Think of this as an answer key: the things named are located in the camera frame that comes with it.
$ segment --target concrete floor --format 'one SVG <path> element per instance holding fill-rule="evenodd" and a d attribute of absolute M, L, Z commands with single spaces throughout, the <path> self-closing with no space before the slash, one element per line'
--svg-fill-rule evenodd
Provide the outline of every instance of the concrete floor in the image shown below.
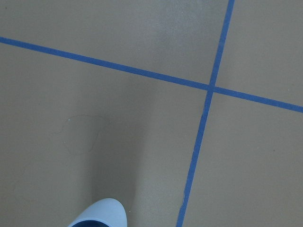
<path fill-rule="evenodd" d="M 1 226 L 65 227 L 108 197 L 130 227 L 300 226 L 303 1 L 235 1 L 224 95 L 232 3 L 2 1 Z"/>

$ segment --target gray floor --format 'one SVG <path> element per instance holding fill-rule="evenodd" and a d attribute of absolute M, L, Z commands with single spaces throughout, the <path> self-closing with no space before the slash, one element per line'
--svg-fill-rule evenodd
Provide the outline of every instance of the gray floor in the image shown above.
<path fill-rule="evenodd" d="M 208 84 L 227 0 L 0 3 L 0 36 Z M 303 105 L 303 2 L 235 2 L 216 85 Z M 0 44 L 1 226 L 116 198 L 176 226 L 206 91 Z M 303 223 L 303 113 L 214 94 L 184 227 Z"/>

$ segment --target blue line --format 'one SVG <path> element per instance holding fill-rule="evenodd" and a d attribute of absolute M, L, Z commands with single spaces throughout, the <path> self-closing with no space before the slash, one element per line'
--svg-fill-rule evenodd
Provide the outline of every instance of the blue line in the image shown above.
<path fill-rule="evenodd" d="M 215 84 L 216 84 L 216 80 L 217 80 L 217 76 L 218 76 L 218 72 L 219 72 L 219 67 L 220 67 L 220 63 L 221 63 L 221 59 L 222 59 L 222 54 L 223 54 L 223 50 L 224 50 L 228 27 L 229 27 L 229 23 L 230 23 L 230 20 L 232 17 L 233 5 L 234 5 L 234 0 L 229 0 L 222 31 L 221 31 L 221 35 L 220 35 L 220 40 L 219 40 L 219 44 L 218 44 L 218 48 L 217 48 L 217 53 L 216 53 L 216 57 L 214 60 L 213 71 L 212 71 L 211 78 L 209 81 L 209 89 L 206 94 L 204 109 L 203 109 L 203 113 L 202 113 L 200 124 L 199 124 L 197 138 L 195 141 L 194 152 L 193 152 L 193 155 L 191 158 L 191 163 L 190 163 L 188 174 L 187 174 L 187 180 L 186 180 L 186 185 L 185 185 L 185 189 L 184 189 L 184 199 L 183 199 L 183 203 L 180 207 L 176 227 L 183 226 L 184 217 L 185 217 L 185 213 L 186 213 L 186 209 L 187 209 L 187 204 L 188 204 L 188 200 L 189 200 L 189 196 L 190 196 L 190 191 L 191 191 L 191 187 L 192 187 L 194 176 L 195 176 L 199 152 L 200 152 L 203 135 L 204 135 L 205 127 L 206 127 L 207 117 L 208 117 L 210 105 L 212 102 L 214 88 L 215 88 Z"/>
<path fill-rule="evenodd" d="M 303 106 L 299 106 L 299 105 L 294 105 L 294 104 L 290 104 L 290 103 L 276 101 L 276 100 L 269 99 L 269 98 L 254 96 L 254 95 L 242 93 L 239 91 L 233 91 L 233 90 L 229 90 L 229 89 L 225 89 L 225 88 L 221 88 L 221 87 L 215 87 L 214 92 L 222 94 L 222 95 L 246 99 L 246 100 L 257 102 L 257 103 L 272 105 L 275 107 L 303 113 Z"/>
<path fill-rule="evenodd" d="M 56 50 L 56 49 L 49 48 L 49 47 L 39 46 L 39 45 L 35 45 L 35 44 L 29 44 L 29 43 L 25 43 L 25 42 L 13 40 L 13 39 L 8 39 L 8 38 L 1 37 L 1 36 L 0 36 L 0 43 L 17 46 L 17 47 L 29 49 L 32 51 L 38 51 L 38 52 L 42 52 L 42 53 L 56 55 L 56 56 L 60 56 L 60 57 L 68 58 L 68 59 L 73 59 L 76 61 L 86 62 L 89 64 L 99 65 L 99 66 L 103 66 L 103 67 L 114 69 L 114 70 L 129 72 L 129 73 L 140 75 L 140 76 L 159 79 L 159 80 L 163 80 L 163 81 L 167 81 L 167 82 L 171 82 L 171 83 L 175 83 L 175 84 L 185 85 L 188 87 L 198 88 L 201 90 L 208 90 L 208 87 L 209 87 L 207 84 L 194 82 L 194 81 L 187 80 L 187 79 L 181 79 L 181 78 L 172 77 L 172 76 L 168 76 L 168 75 L 164 75 L 164 74 L 160 74 L 160 73 L 156 73 L 156 72 L 137 69 L 137 68 L 126 66 L 126 65 L 121 65 L 121 64 L 104 61 L 104 60 L 100 60 L 100 59 L 96 59 L 96 58 L 90 58 L 90 57 L 86 57 L 86 56 L 75 54 L 75 53 L 60 51 L 60 50 Z"/>
<path fill-rule="evenodd" d="M 223 51 L 222 45 L 223 45 L 224 38 L 226 38 L 226 35 L 221 36 L 221 38 L 220 38 L 219 45 L 221 46 L 221 49 L 219 49 L 219 51 L 221 51 L 221 52 L 217 51 L 216 59 L 218 59 L 218 56 L 222 55 L 222 51 Z M 117 63 L 112 63 L 109 61 L 99 60 L 96 58 L 90 58 L 90 57 L 86 57 L 83 55 L 78 55 L 78 54 L 74 54 L 74 53 L 70 53 L 70 52 L 60 51 L 60 50 L 52 49 L 49 47 L 43 47 L 43 46 L 39 46 L 39 45 L 35 45 L 35 44 L 29 44 L 29 43 L 25 43 L 22 41 L 4 38 L 1 36 L 0 36 L 0 43 L 17 46 L 17 47 L 21 47 L 21 48 L 25 48 L 25 49 L 29 49 L 29 50 L 33 50 L 33 51 L 38 51 L 38 52 L 42 52 L 42 53 L 47 53 L 47 54 L 51 54 L 51 55 L 55 55 L 55 56 L 59 56 L 59 57 L 64 57 L 64 58 L 68 58 L 68 59 L 72 59 L 72 60 L 77 60 L 77 61 L 81 61 L 81 62 L 86 62 L 89 64 L 95 64 L 95 65 L 103 66 L 106 68 L 129 72 L 132 74 L 141 75 L 141 76 L 145 76 L 145 77 L 149 77 L 149 78 L 159 79 L 159 80 L 163 80 L 163 81 L 167 81 L 167 82 L 171 82 L 171 83 L 175 83 L 175 84 L 179 84 L 179 85 L 184 85 L 187 87 L 198 88 L 198 89 L 206 90 L 206 91 L 213 89 L 212 88 L 213 86 L 209 86 L 207 84 L 203 84 L 203 83 L 199 83 L 199 82 L 195 82 L 195 81 L 191 81 L 191 80 L 187 80 L 187 79 L 172 77 L 172 76 L 168 76 L 168 75 L 164 75 L 164 74 L 160 74 L 160 73 L 156 73 L 156 72 L 151 72 L 151 71 L 147 71 L 147 70 L 137 69 L 134 67 L 121 65 L 121 64 L 117 64 Z M 213 69 L 211 81 L 210 81 L 211 85 L 213 85 L 216 81 L 220 61 L 221 61 L 221 58 L 219 61 L 215 61 L 215 63 L 214 63 L 214 69 Z M 294 104 L 284 103 L 284 102 L 276 101 L 273 99 L 254 96 L 254 95 L 237 92 L 237 91 L 233 91 L 233 90 L 229 90 L 229 89 L 225 89 L 225 88 L 221 88 L 221 87 L 214 87 L 213 91 L 216 93 L 227 95 L 227 96 L 242 98 L 242 99 L 250 100 L 253 102 L 257 102 L 257 103 L 263 103 L 266 105 L 272 105 L 272 106 L 303 113 L 303 111 L 302 111 L 303 107 L 294 105 Z"/>

